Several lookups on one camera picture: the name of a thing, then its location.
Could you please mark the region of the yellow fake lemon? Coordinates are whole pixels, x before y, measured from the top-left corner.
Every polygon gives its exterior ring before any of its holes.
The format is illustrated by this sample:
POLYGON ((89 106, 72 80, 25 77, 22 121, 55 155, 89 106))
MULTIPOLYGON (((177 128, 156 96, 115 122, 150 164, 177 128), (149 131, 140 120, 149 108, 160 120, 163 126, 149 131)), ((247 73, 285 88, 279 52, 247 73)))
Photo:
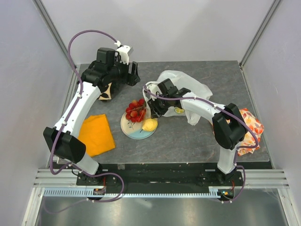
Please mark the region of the yellow fake lemon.
POLYGON ((143 121, 142 130, 147 132, 153 132, 158 126, 157 119, 148 118, 143 121))

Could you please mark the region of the red fake cherry bunch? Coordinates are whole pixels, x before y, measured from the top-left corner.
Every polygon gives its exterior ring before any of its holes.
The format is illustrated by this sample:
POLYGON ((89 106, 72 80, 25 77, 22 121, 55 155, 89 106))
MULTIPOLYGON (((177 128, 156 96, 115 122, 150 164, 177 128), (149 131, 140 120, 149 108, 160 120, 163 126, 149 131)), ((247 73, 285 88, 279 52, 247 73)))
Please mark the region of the red fake cherry bunch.
POLYGON ((133 100, 125 110, 125 118, 132 123, 142 122, 146 116, 146 111, 144 99, 133 100))

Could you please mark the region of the white plastic bag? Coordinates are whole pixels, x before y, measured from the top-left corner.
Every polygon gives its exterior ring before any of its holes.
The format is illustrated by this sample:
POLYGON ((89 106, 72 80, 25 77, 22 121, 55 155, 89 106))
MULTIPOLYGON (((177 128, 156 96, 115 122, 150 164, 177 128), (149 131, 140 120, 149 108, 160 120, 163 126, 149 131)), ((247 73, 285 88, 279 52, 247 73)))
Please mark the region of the white plastic bag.
POLYGON ((174 106, 169 107, 163 117, 182 115, 186 116, 190 125, 196 125, 201 118, 200 115, 206 114, 204 106, 193 106, 187 100, 204 100, 207 104, 211 104, 209 98, 212 96, 212 92, 207 85, 183 72, 171 70, 163 71, 156 81, 159 82, 158 87, 162 92, 158 96, 147 90, 146 85, 143 86, 143 98, 149 110, 147 101, 160 98, 174 101, 174 106))

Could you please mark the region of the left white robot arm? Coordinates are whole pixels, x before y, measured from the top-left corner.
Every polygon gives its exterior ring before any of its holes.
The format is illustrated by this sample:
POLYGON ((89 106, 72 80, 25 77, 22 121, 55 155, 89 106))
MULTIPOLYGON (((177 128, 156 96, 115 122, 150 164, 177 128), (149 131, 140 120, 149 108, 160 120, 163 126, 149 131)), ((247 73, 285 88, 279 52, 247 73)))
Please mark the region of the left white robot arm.
POLYGON ((137 63, 129 61, 132 51, 127 45, 117 49, 99 48, 96 60, 82 73, 76 94, 61 119, 43 131, 51 155, 86 172, 87 180, 93 185, 103 181, 103 173, 100 164, 87 154, 86 145, 79 141, 79 131, 98 98, 110 99, 120 84, 134 86, 140 81, 137 63))

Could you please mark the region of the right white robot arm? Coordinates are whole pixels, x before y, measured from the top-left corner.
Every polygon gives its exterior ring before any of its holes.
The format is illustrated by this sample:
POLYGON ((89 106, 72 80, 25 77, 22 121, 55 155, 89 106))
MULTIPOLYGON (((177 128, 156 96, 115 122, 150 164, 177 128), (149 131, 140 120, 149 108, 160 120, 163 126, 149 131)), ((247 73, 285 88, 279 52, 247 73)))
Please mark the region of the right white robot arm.
POLYGON ((203 99, 190 89, 178 89, 170 79, 165 79, 159 84, 144 85, 143 94, 150 109, 151 118, 168 116, 168 111, 175 108, 184 110, 184 113, 203 117, 208 120, 214 130, 214 137, 220 146, 220 157, 217 163, 219 171, 215 174, 216 182, 227 185, 232 180, 232 171, 236 167, 238 144, 240 144, 247 129, 238 107, 231 103, 221 105, 203 99))

